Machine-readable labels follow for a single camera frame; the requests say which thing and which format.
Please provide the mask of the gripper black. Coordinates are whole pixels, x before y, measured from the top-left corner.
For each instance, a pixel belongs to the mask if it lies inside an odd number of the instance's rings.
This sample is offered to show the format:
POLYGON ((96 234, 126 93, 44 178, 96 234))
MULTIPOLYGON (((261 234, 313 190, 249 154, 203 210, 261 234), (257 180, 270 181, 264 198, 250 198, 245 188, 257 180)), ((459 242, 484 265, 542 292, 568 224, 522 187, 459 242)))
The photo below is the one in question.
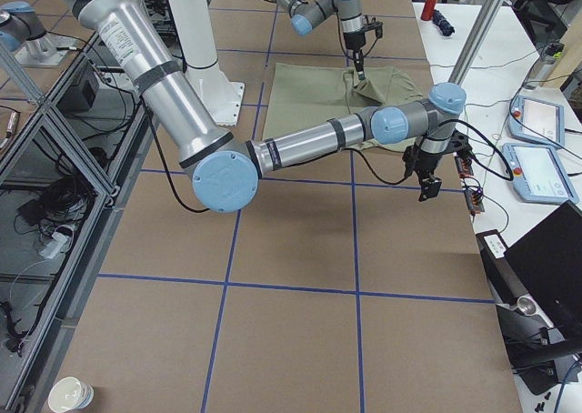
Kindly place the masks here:
POLYGON ((408 146, 404 152, 404 177, 416 174, 420 185, 419 201, 437 197, 440 191, 442 179, 434 175, 440 158, 439 154, 430 154, 417 145, 408 146))
POLYGON ((357 32, 343 33, 344 43, 347 51, 352 52, 352 62, 357 73, 359 81, 366 79, 364 69, 364 55, 362 48, 365 46, 365 32, 359 30, 357 32))

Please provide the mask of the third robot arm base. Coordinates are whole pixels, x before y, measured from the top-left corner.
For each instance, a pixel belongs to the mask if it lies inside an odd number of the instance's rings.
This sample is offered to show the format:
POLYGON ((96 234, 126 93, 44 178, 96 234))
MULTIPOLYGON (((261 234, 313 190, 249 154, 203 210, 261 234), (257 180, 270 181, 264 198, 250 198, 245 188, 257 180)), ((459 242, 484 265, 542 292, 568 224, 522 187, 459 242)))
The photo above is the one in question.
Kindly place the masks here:
POLYGON ((1 5, 1 43, 19 64, 28 67, 57 66, 76 50, 74 37, 49 34, 25 1, 1 5))

